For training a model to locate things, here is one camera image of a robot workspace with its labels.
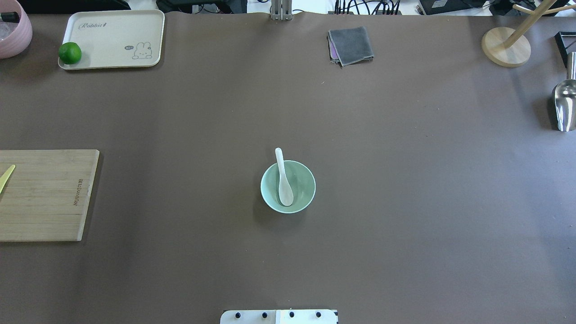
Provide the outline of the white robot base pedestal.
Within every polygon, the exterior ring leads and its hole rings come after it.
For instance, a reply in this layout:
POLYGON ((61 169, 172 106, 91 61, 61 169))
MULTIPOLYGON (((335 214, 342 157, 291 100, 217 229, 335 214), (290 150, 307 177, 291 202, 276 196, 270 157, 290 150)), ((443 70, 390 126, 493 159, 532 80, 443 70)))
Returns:
POLYGON ((228 310, 220 324, 338 324, 337 310, 331 309, 272 309, 228 310))

